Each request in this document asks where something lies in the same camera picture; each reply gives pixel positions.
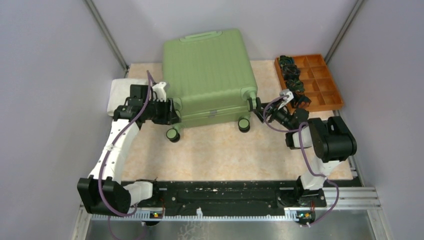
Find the green suitcase blue lining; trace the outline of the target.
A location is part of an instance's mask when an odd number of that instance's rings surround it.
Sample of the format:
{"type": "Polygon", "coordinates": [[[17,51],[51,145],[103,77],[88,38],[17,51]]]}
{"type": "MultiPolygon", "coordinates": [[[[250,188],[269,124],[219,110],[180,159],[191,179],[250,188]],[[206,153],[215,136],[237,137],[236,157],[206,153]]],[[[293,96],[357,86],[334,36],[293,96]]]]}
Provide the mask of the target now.
{"type": "Polygon", "coordinates": [[[182,102],[176,128],[250,120],[247,100],[258,97],[258,85],[239,29],[166,41],[162,76],[167,96],[182,102]]]}

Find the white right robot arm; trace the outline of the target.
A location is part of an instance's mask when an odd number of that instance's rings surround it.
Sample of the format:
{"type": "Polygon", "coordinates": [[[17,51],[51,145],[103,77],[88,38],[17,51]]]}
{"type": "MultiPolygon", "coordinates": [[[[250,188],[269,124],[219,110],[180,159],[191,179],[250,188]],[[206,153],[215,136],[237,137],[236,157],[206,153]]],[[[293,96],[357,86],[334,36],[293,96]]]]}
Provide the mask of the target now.
{"type": "Polygon", "coordinates": [[[249,98],[248,109],[262,123],[270,126],[276,121],[284,126],[285,143],[291,150],[301,150],[307,171],[299,176],[291,191],[278,196],[278,203],[285,207],[312,207],[325,200],[323,187],[329,183],[329,175],[335,167],[357,152],[357,141],[340,116],[323,120],[310,118],[309,111],[288,109],[294,99],[289,89],[279,93],[271,102],[249,98]]]}

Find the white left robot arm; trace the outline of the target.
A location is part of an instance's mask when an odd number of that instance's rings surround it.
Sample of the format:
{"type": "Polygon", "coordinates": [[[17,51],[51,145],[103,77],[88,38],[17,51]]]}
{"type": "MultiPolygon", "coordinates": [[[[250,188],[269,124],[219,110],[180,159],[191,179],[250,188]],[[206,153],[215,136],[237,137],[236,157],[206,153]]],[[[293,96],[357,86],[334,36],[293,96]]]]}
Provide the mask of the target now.
{"type": "Polygon", "coordinates": [[[112,117],[109,137],[95,167],[77,183],[89,214],[126,217],[141,201],[149,207],[160,202],[161,194],[151,180],[122,185],[122,175],[132,142],[146,121],[157,125],[180,121],[173,100],[167,97],[169,87],[167,82],[148,79],[112,81],[107,104],[107,114],[112,117]]]}

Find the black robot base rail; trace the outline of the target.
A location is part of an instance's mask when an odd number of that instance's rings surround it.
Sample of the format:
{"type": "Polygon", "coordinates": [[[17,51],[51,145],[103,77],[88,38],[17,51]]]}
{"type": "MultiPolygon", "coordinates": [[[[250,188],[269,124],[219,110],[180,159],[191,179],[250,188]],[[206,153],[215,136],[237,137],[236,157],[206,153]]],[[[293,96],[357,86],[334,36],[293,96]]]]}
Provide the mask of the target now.
{"type": "Polygon", "coordinates": [[[154,181],[152,197],[139,208],[159,208],[166,217],[283,216],[285,208],[326,207],[323,190],[303,190],[297,180],[154,181]]]}

